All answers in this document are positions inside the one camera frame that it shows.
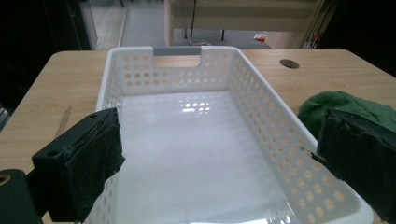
wooden table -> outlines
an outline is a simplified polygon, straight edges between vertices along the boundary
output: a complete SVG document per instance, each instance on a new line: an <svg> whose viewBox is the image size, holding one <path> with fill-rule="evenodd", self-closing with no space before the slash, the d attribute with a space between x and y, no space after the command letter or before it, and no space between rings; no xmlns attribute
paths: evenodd
<svg viewBox="0 0 396 224"><path fill-rule="evenodd" d="M321 91L347 91L396 108L396 78L346 50L243 51L295 113L303 101ZM28 173L33 154L94 112L106 54L65 51L50 58L0 132L0 170ZM282 59L293 60L300 68L287 68L279 63Z"/></svg>

basket handle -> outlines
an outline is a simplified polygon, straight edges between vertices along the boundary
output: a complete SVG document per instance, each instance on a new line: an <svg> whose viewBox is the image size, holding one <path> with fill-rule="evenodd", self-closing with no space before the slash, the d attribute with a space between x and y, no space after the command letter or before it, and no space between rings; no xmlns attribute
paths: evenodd
<svg viewBox="0 0 396 224"><path fill-rule="evenodd" d="M173 46L154 48L154 56L201 55L200 46Z"/></svg>

green towel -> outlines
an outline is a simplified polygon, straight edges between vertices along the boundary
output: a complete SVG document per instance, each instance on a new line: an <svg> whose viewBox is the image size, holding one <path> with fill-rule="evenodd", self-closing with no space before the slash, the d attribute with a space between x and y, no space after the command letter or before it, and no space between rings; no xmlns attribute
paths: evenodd
<svg viewBox="0 0 396 224"><path fill-rule="evenodd" d="M298 118L318 139L326 109L362 116L396 133L396 111L387 105L364 100L343 91L324 91L310 97L299 108Z"/></svg>

basket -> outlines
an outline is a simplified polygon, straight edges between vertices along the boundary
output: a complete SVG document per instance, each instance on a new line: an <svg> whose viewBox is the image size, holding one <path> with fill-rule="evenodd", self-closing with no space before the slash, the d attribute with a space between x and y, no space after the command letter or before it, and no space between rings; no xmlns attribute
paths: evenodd
<svg viewBox="0 0 396 224"><path fill-rule="evenodd" d="M157 66L169 55L200 62ZM126 161L85 223L373 222L239 49L112 49L96 110L114 106Z"/></svg>

white container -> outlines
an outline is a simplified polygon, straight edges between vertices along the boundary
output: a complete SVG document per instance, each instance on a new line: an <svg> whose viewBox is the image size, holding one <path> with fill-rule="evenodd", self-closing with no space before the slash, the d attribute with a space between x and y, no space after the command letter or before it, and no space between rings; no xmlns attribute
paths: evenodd
<svg viewBox="0 0 396 224"><path fill-rule="evenodd" d="M200 63L154 62L175 54ZM86 223L373 222L239 49L112 49L96 110L114 106L126 160Z"/></svg>

